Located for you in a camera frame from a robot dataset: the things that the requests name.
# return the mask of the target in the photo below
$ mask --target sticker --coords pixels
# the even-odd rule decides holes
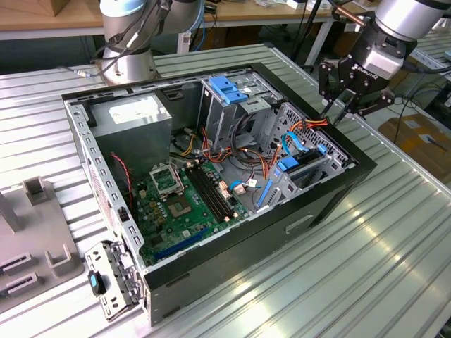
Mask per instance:
[[[407,127],[412,128],[412,129],[421,127],[416,121],[413,121],[413,120],[407,120],[407,121],[404,121],[404,123],[407,125]]]
[[[145,100],[111,107],[109,113],[115,124],[139,120],[140,118],[150,118],[152,122],[157,121],[160,114],[158,104],[153,97]]]
[[[252,178],[247,181],[247,185],[249,185],[251,188],[255,188],[257,185],[257,180],[253,180]]]
[[[427,134],[423,134],[423,135],[418,135],[420,136],[420,139],[422,139],[423,141],[425,141],[425,143],[431,143],[431,140],[434,140],[432,138],[432,136],[427,135]]]

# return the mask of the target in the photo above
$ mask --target robotic arm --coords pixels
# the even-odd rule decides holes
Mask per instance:
[[[100,10],[106,40],[100,73],[123,84],[157,76],[151,38],[197,27],[204,0],[101,0]]]
[[[346,15],[342,8],[334,5],[338,13]],[[450,6],[451,0],[383,0],[376,10],[376,17],[364,24],[351,52],[341,60],[321,62],[319,94],[328,102],[322,115],[346,90],[353,97],[335,124],[347,113],[365,116],[393,104],[395,97],[388,88],[390,80],[406,66],[404,62],[415,49],[417,39],[425,36]],[[354,22],[364,23],[356,18]],[[335,71],[338,81],[332,87],[330,77]],[[377,97],[360,104],[368,94]]]

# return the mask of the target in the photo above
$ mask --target aluminum table surface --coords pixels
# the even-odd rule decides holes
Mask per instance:
[[[315,81],[264,45],[156,59],[162,75],[251,62],[322,108]],[[0,189],[53,182],[81,255],[110,235],[60,94],[102,86],[61,70],[0,77]],[[374,172],[319,226],[191,306],[152,328],[139,307],[108,323],[84,273],[0,314],[0,337],[433,337],[451,315],[451,192],[363,120],[339,129]]]
[[[418,40],[418,46],[411,55],[429,68],[438,69],[451,66],[445,58],[446,51],[451,51],[451,32],[431,31]]]

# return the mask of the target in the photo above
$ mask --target green motherboard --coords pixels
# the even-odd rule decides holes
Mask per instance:
[[[183,192],[179,190],[165,197],[161,196],[161,190],[175,185],[175,177],[171,178],[167,170],[134,183],[138,198],[137,224],[144,237],[140,254],[149,265],[248,216],[246,208],[234,197],[228,201],[223,199],[218,187],[221,178],[210,162],[199,164],[194,169],[177,169],[176,172]],[[230,217],[222,219],[218,205],[231,211]]]

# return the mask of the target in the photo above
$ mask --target gray plastic holder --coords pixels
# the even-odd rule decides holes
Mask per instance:
[[[0,313],[84,269],[50,182],[0,193]]]

